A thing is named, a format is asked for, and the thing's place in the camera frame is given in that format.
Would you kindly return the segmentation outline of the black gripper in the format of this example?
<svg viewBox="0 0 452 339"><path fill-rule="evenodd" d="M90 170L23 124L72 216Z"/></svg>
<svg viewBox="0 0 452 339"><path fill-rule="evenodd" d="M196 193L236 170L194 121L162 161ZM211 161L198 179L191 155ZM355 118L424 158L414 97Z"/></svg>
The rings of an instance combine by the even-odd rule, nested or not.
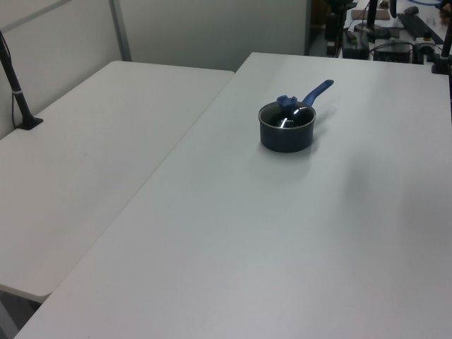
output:
<svg viewBox="0 0 452 339"><path fill-rule="evenodd" d="M338 16L335 13L329 13L326 17L326 39L327 39L327 56L336 57L338 53Z"/></svg>

